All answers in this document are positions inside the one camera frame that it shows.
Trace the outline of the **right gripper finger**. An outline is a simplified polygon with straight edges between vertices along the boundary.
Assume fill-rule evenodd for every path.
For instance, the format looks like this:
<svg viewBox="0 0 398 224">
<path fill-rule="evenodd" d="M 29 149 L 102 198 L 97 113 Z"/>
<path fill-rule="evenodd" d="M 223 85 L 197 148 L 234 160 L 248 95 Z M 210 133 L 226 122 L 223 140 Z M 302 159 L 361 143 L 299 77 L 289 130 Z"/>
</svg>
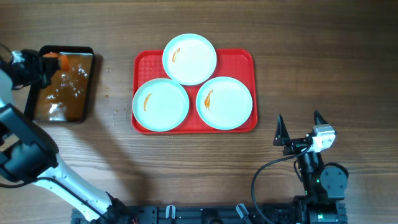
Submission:
<svg viewBox="0 0 398 224">
<path fill-rule="evenodd" d="M 314 111 L 314 122 L 315 126 L 328 124 L 318 110 Z"/>
<path fill-rule="evenodd" d="M 275 131 L 275 137 L 273 141 L 274 146 L 286 146 L 290 143 L 290 136 L 286 129 L 284 119 L 280 114 L 277 121 L 277 129 Z"/>
</svg>

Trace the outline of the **orange green sponge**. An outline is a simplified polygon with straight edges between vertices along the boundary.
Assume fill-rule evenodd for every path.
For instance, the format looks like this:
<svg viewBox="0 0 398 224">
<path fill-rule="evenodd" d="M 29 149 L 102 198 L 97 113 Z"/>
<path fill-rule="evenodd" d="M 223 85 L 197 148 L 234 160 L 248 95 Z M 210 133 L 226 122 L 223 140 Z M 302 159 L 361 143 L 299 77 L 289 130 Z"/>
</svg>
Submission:
<svg viewBox="0 0 398 224">
<path fill-rule="evenodd" d="M 68 72 L 70 70 L 70 62 L 66 55 L 61 55 L 59 53 L 50 52 L 50 53 L 44 54 L 43 57 L 57 59 L 58 69 L 63 72 Z"/>
</svg>

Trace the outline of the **white plate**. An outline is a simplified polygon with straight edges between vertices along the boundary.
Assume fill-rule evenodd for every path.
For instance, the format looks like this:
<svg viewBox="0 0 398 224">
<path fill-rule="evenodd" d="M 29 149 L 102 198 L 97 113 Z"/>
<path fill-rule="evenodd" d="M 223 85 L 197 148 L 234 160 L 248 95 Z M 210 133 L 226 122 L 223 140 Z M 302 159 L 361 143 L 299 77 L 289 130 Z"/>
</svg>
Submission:
<svg viewBox="0 0 398 224">
<path fill-rule="evenodd" d="M 210 127 L 226 131 L 242 126 L 254 106 L 249 89 L 231 77 L 216 77 L 204 83 L 196 96 L 199 117 Z"/>
<path fill-rule="evenodd" d="M 164 48 L 162 65 L 166 74 L 181 85 L 199 85 L 209 79 L 217 65 L 211 42 L 198 34 L 181 34 Z"/>
<path fill-rule="evenodd" d="M 132 100 L 136 121 L 154 132 L 176 128 L 186 118 L 189 97 L 179 83 L 168 78 L 156 78 L 138 88 Z"/>
</svg>

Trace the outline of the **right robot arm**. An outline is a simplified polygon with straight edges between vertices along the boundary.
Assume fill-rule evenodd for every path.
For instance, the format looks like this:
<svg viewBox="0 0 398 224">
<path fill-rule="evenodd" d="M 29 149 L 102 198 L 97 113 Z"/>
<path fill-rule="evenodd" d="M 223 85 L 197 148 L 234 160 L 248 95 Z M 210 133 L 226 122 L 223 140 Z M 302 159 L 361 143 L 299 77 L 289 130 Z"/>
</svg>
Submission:
<svg viewBox="0 0 398 224">
<path fill-rule="evenodd" d="M 332 147 L 335 129 L 318 111 L 315 125 L 304 138 L 290 138 L 282 116 L 279 116 L 274 145 L 283 146 L 283 155 L 294 156 L 295 171 L 300 176 L 304 196 L 295 196 L 291 203 L 278 205 L 272 212 L 276 223 L 335 223 L 348 222 L 345 190 L 348 170 L 335 163 L 324 163 L 321 152 Z"/>
</svg>

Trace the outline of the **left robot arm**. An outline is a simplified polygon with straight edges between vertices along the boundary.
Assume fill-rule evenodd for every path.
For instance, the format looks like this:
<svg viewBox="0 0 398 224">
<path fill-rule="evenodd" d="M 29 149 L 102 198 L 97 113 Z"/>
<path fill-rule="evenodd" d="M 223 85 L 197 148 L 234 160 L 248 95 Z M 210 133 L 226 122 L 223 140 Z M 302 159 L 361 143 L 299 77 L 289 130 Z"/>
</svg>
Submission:
<svg viewBox="0 0 398 224">
<path fill-rule="evenodd" d="M 42 187 L 74 206 L 89 223 L 136 223 L 131 210 L 109 193 L 89 184 L 59 154 L 55 141 L 14 106 L 12 92 L 25 86 L 44 89 L 69 61 L 59 53 L 35 50 L 8 51 L 1 59 L 1 140 L 14 134 L 18 140 L 1 152 L 1 175 L 16 189 L 29 184 Z"/>
</svg>

